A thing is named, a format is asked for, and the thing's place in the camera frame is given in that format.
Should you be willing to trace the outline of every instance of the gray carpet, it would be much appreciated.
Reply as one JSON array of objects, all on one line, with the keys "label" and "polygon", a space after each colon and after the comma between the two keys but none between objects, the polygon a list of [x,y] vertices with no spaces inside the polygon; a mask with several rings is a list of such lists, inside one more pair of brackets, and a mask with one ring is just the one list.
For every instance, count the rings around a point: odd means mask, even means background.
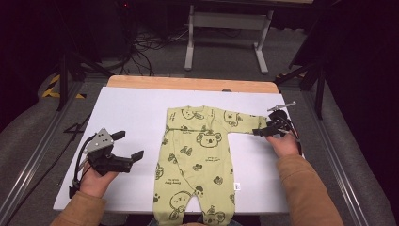
[{"label": "gray carpet", "polygon": [[[300,31],[271,29],[263,48],[270,73],[269,75],[262,75],[251,47],[252,42],[257,39],[257,32],[243,31],[236,38],[227,38],[225,35],[212,30],[198,30],[197,33],[193,70],[190,72],[184,70],[186,49],[186,41],[184,40],[175,41],[160,50],[144,52],[152,64],[155,75],[272,81],[277,74],[290,71],[288,65],[305,39],[305,35]],[[141,64],[146,65],[143,57],[138,59],[135,56],[135,58]],[[139,70],[132,61],[124,69],[125,72],[122,72],[124,74],[139,74]],[[143,68],[141,71],[143,73],[148,72]],[[114,73],[120,73],[120,69],[115,70]],[[42,95],[52,77],[49,74],[47,81],[40,87],[38,95]],[[283,84],[280,89],[286,102],[297,102],[297,105],[289,108],[289,112],[301,135],[306,158],[325,183],[344,224],[358,225],[353,220],[340,185],[327,159],[326,146],[317,131],[314,118],[311,116],[312,109],[306,105],[306,95],[297,88],[297,82],[298,79],[295,78]],[[65,134],[63,131],[74,123],[81,123],[91,112],[98,93],[105,83],[106,79],[97,73],[88,75],[79,90],[80,93],[86,94],[87,98],[72,99],[72,103],[57,127],[55,137],[51,140],[49,148],[46,150],[46,154],[27,190],[51,166],[72,137],[71,134]],[[41,137],[51,123],[53,116],[58,114],[56,113],[57,101],[57,98],[40,98],[36,105],[26,110],[0,134],[0,150],[2,151],[0,178],[3,179],[0,188],[1,201],[7,198],[19,173],[40,143]],[[323,102],[323,116],[322,124],[327,129],[329,138],[350,179],[369,225],[395,225],[389,201],[371,173],[328,88],[326,88]],[[52,207],[59,190],[58,184],[71,163],[80,137],[77,136],[76,140],[71,143],[53,170],[27,199],[10,225],[48,225],[56,217],[58,212],[54,211]],[[126,217],[123,214],[106,214],[103,224],[122,224]],[[264,215],[260,217],[259,225],[290,225],[289,216],[288,214]]]}]

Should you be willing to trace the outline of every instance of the onesie sleeve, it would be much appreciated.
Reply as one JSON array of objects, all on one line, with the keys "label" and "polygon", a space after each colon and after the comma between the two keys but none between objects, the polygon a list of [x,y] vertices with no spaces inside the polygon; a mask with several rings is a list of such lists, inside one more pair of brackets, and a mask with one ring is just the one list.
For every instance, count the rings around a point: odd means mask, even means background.
[{"label": "onesie sleeve", "polygon": [[219,120],[231,133],[252,134],[252,129],[266,127],[266,117],[219,109]]}]

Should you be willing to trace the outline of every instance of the metal frame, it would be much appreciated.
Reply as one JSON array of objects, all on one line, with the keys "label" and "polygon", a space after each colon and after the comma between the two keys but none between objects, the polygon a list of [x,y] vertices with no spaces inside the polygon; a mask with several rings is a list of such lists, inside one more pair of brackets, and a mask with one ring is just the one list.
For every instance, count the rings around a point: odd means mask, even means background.
[{"label": "metal frame", "polygon": [[367,218],[365,217],[363,210],[360,207],[352,183],[346,175],[340,158],[338,157],[334,145],[329,138],[327,129],[324,126],[323,121],[320,121],[316,113],[312,110],[313,98],[311,97],[311,94],[306,91],[302,92],[302,95],[305,99],[305,103],[309,109],[309,112],[311,112],[311,117],[313,118],[314,124],[317,127],[317,131],[319,132],[319,135],[321,136],[325,144],[327,150],[327,160],[332,168],[332,171],[334,172],[335,178],[338,182],[341,192],[343,193],[343,198],[345,199],[346,205],[348,206],[349,212],[355,225],[369,225]]},{"label": "metal frame", "polygon": [[186,71],[190,71],[193,65],[194,27],[230,28],[261,30],[261,35],[258,42],[255,42],[253,46],[258,59],[259,67],[261,68],[261,72],[263,74],[267,74],[268,70],[262,49],[272,17],[273,11],[268,11],[266,16],[195,12],[194,6],[191,5],[188,16],[188,43],[187,52],[185,54],[184,69]]}]

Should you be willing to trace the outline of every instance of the human arm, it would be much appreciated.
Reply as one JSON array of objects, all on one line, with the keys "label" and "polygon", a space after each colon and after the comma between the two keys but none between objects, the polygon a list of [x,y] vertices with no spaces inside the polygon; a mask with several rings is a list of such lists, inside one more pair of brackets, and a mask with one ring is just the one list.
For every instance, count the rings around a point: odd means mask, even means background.
[{"label": "human arm", "polygon": [[266,138],[279,157],[277,168],[286,192],[292,224],[343,225],[327,189],[311,164],[298,154],[295,137]]},{"label": "human arm", "polygon": [[99,225],[106,200],[102,197],[109,184],[118,176],[117,172],[108,172],[101,176],[86,163],[85,175],[80,183],[80,191],[72,197],[65,209],[52,222],[54,226]]}]

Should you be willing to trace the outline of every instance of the white board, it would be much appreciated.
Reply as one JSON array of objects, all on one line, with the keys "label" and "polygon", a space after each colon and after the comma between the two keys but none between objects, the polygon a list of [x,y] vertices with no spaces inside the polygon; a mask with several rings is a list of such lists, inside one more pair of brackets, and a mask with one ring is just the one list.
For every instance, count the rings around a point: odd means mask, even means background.
[{"label": "white board", "polygon": [[[116,156],[130,157],[144,150],[143,159],[133,164],[131,172],[120,173],[108,188],[104,195],[107,199],[105,211],[149,214],[152,212],[154,173],[168,108],[208,105],[267,116],[270,114],[267,109],[283,104],[280,94],[270,93],[105,87],[94,106],[87,129],[56,197],[54,209],[62,210],[68,204],[77,153],[85,140],[102,128],[110,134],[126,131],[126,137],[115,142],[112,153]],[[236,214],[288,212],[276,169],[277,157],[271,145],[264,137],[244,134],[229,134],[229,143],[234,180],[241,187],[235,194]],[[187,212],[200,213],[197,198],[190,200]]]}]

